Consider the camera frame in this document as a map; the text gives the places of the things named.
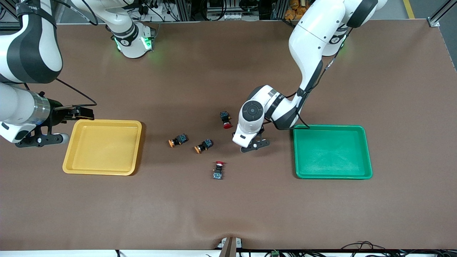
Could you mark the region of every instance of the yellow tray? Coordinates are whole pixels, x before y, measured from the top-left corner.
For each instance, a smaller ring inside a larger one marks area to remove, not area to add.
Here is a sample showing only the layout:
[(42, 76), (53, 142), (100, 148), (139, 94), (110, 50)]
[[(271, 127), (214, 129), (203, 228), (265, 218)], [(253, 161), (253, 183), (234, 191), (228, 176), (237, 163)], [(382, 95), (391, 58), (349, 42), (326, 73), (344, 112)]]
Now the yellow tray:
[(135, 170), (141, 123), (79, 120), (74, 124), (62, 168), (71, 174), (128, 176)]

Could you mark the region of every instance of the wire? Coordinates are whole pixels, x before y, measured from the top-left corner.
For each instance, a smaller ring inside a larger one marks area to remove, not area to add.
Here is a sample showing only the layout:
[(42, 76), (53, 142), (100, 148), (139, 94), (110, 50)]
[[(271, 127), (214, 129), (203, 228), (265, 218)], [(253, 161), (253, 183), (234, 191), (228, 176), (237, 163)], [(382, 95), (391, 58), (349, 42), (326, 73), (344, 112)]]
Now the wire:
[(294, 96), (297, 92), (291, 94), (290, 96), (285, 96), (285, 98), (291, 98), (292, 96)]
[(293, 25), (291, 21), (286, 21), (283, 18), (275, 18), (275, 20), (282, 21), (282, 22), (286, 23), (287, 25), (291, 26), (292, 28), (295, 28), (295, 25)]
[(365, 245), (365, 244), (371, 246), (372, 249), (374, 249), (374, 247), (377, 247), (377, 248), (380, 248), (380, 249), (385, 249), (385, 248), (382, 247), (382, 246), (372, 244), (370, 241), (360, 241), (360, 242), (357, 242), (357, 243), (348, 244), (348, 245), (343, 246), (341, 249), (344, 250), (344, 249), (345, 249), (346, 247), (348, 247), (348, 246), (354, 246), (354, 245), (363, 246), (363, 245)]
[(178, 19), (178, 18), (176, 17), (176, 15), (174, 14), (173, 9), (171, 8), (170, 2), (169, 2), (168, 0), (165, 0), (165, 1), (164, 1), (164, 6), (165, 6), (165, 8), (167, 9), (167, 11), (170, 12), (170, 16), (171, 16), (175, 21), (179, 21), (179, 19)]
[[(135, 10), (135, 8), (130, 9), (130, 10), (126, 10), (126, 11), (127, 11), (127, 13), (128, 13), (130, 16), (133, 16), (132, 20), (139, 21), (143, 15), (140, 15), (140, 17), (134, 15), (134, 14), (133, 14), (133, 11), (134, 11), (134, 10)], [(106, 25), (106, 30), (109, 31), (109, 32), (111, 32), (111, 29), (108, 28), (108, 25)]]
[(63, 106), (65, 108), (62, 108), (62, 107), (57, 107), (59, 109), (66, 109), (66, 108), (69, 108), (69, 107), (86, 107), (86, 106), (96, 106), (97, 103), (90, 97), (88, 97), (85, 93), (77, 90), (76, 88), (70, 86), (69, 84), (67, 84), (65, 81), (59, 79), (59, 78), (56, 78), (56, 80), (64, 85), (66, 85), (67, 87), (73, 89), (74, 91), (76, 91), (77, 93), (79, 93), (80, 95), (84, 96), (85, 98), (89, 99), (89, 101), (91, 101), (92, 103), (89, 103), (89, 104), (76, 104), (76, 105), (70, 105), (70, 106)]
[[(24, 4), (28, 4), (28, 3), (31, 2), (31, 1), (33, 1), (33, 0), (25, 0), (23, 3), (24, 3)], [(65, 2), (62, 2), (62, 1), (60, 1), (60, 0), (52, 0), (52, 1), (54, 1), (54, 2), (56, 2), (56, 3), (59, 3), (59, 4), (61, 4), (61, 5), (64, 5), (65, 7), (70, 8), (72, 11), (74, 11), (74, 12), (76, 12), (77, 14), (81, 15), (81, 17), (83, 17), (83, 18), (84, 18), (86, 21), (88, 21), (90, 24), (92, 24), (92, 25), (94, 25), (94, 26), (97, 26), (97, 25), (98, 25), (97, 16), (95, 16), (94, 11), (93, 11), (92, 8), (86, 3), (86, 1), (81, 0), (81, 1), (85, 4), (85, 6), (87, 6), (87, 8), (89, 9), (90, 13), (91, 13), (92, 16), (94, 17), (95, 23), (92, 22), (89, 18), (87, 18), (84, 14), (82, 14), (79, 10), (77, 10), (76, 8), (70, 6), (69, 4), (67, 4), (67, 3), (65, 3)]]
[(1, 8), (0, 15), (1, 15), (0, 20), (3, 19), (3, 17), (5, 17), (5, 15), (6, 15), (6, 9), (3, 9), (3, 7)]
[[(347, 33), (346, 35), (346, 38), (344, 39), (344, 41), (346, 41), (346, 39), (349, 37), (349, 35), (351, 34), (353, 28), (351, 28), (349, 30), (349, 32)], [(343, 43), (341, 44), (340, 48), (338, 49), (338, 51), (336, 51), (335, 53), (335, 56), (331, 59), (331, 61), (329, 61), (329, 63), (327, 64), (327, 66), (325, 67), (324, 71), (320, 74), (319, 78), (317, 79), (316, 83), (313, 85), (313, 87), (311, 87), (310, 89), (308, 89), (307, 91), (305, 91), (305, 93), (310, 93), (311, 90), (313, 90), (314, 88), (317, 87), (317, 85), (319, 85), (319, 82), (320, 82), (320, 79), (322, 78), (322, 76), (324, 75), (324, 73), (330, 68), (330, 66), (333, 64), (333, 61), (335, 61), (336, 57), (338, 56), (338, 54), (340, 53), (341, 49), (343, 49), (343, 46), (344, 46), (344, 41)]]
[[(206, 21), (213, 21), (213, 20), (210, 20), (206, 17), (206, 14), (205, 14), (205, 9), (207, 9), (207, 7), (204, 7), (204, 4), (203, 3), (206, 3), (207, 0), (202, 0), (202, 2), (200, 3), (200, 14), (202, 15), (203, 19), (206, 20)], [(222, 17), (224, 17), (225, 13), (227, 12), (227, 0), (224, 0), (224, 2), (222, 3), (222, 8), (221, 8), (221, 15), (219, 16), (219, 18), (217, 18), (216, 20), (214, 21), (218, 21), (220, 19), (222, 19)]]
[(140, 2), (142, 2), (143, 4), (145, 4), (153, 13), (157, 14), (157, 16), (160, 17), (160, 19), (165, 22), (165, 20), (163, 19), (162, 16), (160, 16), (156, 11), (154, 11), (148, 4), (146, 4), (143, 0), (140, 0)]
[(239, 7), (243, 10), (243, 11), (247, 11), (247, 12), (252, 12), (252, 11), (257, 11), (259, 9), (259, 5), (257, 4), (256, 7), (254, 8), (249, 8), (247, 5), (245, 5), (246, 3), (246, 0), (240, 0), (239, 1)]
[(84, 0), (81, 0), (83, 1), (83, 3), (85, 4), (85, 6), (87, 6), (87, 8), (89, 9), (90, 13), (92, 14), (92, 16), (94, 17), (95, 19), (95, 23), (91, 22), (91, 21), (88, 21), (90, 24), (94, 25), (94, 26), (97, 26), (98, 25), (98, 19), (97, 19), (97, 16), (95, 16), (95, 13), (94, 11), (92, 10), (92, 8), (86, 3), (86, 1)]
[(306, 122), (303, 121), (303, 119), (302, 119), (302, 117), (300, 116), (300, 114), (298, 113), (298, 111), (296, 111), (296, 113), (297, 113), (297, 116), (298, 116), (298, 118), (300, 119), (300, 121), (303, 123), (303, 125), (306, 126), (306, 128), (304, 128), (304, 129), (310, 129), (311, 127), (309, 127), (308, 124), (306, 124)]

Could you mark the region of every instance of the green led light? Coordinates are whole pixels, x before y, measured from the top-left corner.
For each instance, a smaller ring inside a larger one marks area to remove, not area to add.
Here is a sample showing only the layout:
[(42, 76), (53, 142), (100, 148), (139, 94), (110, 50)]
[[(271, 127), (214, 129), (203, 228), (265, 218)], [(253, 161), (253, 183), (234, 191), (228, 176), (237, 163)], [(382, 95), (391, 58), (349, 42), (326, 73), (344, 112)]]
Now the green led light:
[(117, 41), (117, 39), (114, 39), (114, 42), (116, 42), (116, 45), (117, 45), (117, 49), (119, 51), (121, 51), (121, 47), (119, 46), (119, 42)]
[(141, 37), (141, 40), (143, 41), (144, 48), (151, 49), (151, 40), (149, 38)]

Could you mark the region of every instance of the metal frame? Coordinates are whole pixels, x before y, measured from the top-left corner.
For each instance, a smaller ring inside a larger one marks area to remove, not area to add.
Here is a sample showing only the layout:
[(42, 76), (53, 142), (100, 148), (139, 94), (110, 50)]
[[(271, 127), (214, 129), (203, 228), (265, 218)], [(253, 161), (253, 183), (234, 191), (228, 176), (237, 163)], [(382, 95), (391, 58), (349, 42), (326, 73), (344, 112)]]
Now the metal frame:
[(191, 20), (191, 2), (188, 0), (176, 0), (180, 21)]
[(288, 0), (278, 0), (276, 3), (273, 3), (273, 10), (271, 12), (271, 19), (274, 20), (275, 18), (284, 19), (284, 15), (286, 14), (287, 8), (289, 7)]
[(439, 27), (439, 20), (454, 6), (457, 4), (457, 0), (447, 0), (441, 5), (438, 10), (433, 13), (432, 16), (427, 18), (430, 27)]

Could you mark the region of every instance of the brown table surface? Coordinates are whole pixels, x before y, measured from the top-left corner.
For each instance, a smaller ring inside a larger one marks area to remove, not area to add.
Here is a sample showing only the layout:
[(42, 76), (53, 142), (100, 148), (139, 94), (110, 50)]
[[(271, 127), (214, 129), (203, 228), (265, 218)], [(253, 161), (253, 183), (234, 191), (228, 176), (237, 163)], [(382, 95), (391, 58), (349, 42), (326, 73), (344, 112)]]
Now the brown table surface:
[[(366, 181), (297, 179), (288, 132), (269, 125), (271, 146), (241, 154), (222, 128), (219, 112), (236, 124), (255, 87), (297, 89), (290, 33), (281, 22), (167, 24), (153, 53), (127, 59), (104, 26), (59, 26), (60, 78), (98, 101), (96, 118), (145, 124), (141, 164), (129, 177), (69, 175), (66, 145), (0, 140), (0, 249), (207, 249), (228, 235), (245, 248), (456, 248), (457, 74), (439, 29), (368, 22), (305, 104), (308, 123), (366, 129)], [(85, 102), (58, 82), (30, 87)], [(170, 148), (181, 133), (190, 141)], [(196, 154), (206, 138), (214, 147)]]

